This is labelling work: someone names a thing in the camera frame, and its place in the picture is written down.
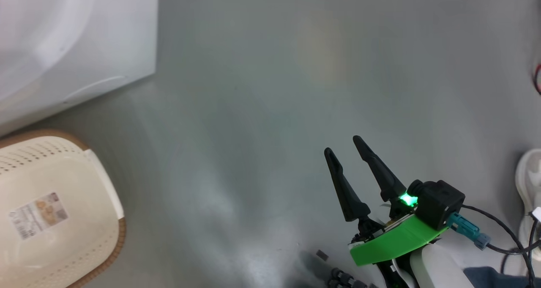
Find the cable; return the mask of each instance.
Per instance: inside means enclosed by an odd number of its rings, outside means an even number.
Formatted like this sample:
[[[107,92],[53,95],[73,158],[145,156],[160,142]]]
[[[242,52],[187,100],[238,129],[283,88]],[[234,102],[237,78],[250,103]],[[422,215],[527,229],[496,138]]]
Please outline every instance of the cable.
[[[518,247],[519,250],[524,251],[524,247],[522,247],[522,244],[520,243],[520,241],[518,240],[518,238],[516,237],[514,232],[508,226],[506,226],[506,224],[504,224],[501,220],[499,220],[497,217],[495,217],[491,213],[485,212],[485,211],[483,211],[481,209],[477,209],[476,207],[467,206],[467,205],[462,205],[462,207],[465,208],[465,209],[470,209],[472,211],[479,212],[479,213],[485,215],[486,217],[492,219],[493,221],[495,221],[497,224],[499,224],[509,234],[509,236],[511,236],[513,241],[516,243],[516,247]],[[526,255],[526,253],[522,253],[522,258],[524,259],[524,261],[526,263],[526,267],[528,268],[528,271],[529,271],[529,276],[528,276],[529,288],[535,288],[535,274],[533,273],[532,263],[528,259],[528,255]]]
[[[528,252],[531,252],[533,249],[539,246],[541,246],[541,240],[534,242],[533,244],[531,244],[530,246],[526,248],[522,248],[522,250],[517,250],[516,248],[513,248],[511,250],[506,250],[506,249],[498,248],[492,244],[487,244],[487,247],[490,248],[491,250],[494,250],[499,253],[503,253],[505,255],[521,255],[523,253],[527,254]]]
[[[539,95],[541,95],[541,88],[539,88],[539,84],[537,84],[537,76],[539,76],[540,71],[541,71],[541,64],[537,65],[536,70],[533,73],[533,86],[536,88]]]
[[[509,253],[506,253],[504,255],[504,258],[502,259],[502,264],[500,264],[500,273],[504,274],[504,270],[505,270],[505,264],[507,262],[507,259],[509,258]]]
[[[539,220],[537,220],[537,218],[533,217],[533,225],[532,225],[532,230],[530,230],[530,239],[528,240],[528,248],[532,246],[533,236],[535,235],[538,223],[539,223]],[[530,260],[530,263],[532,263],[532,251],[531,250],[528,252],[528,259]]]

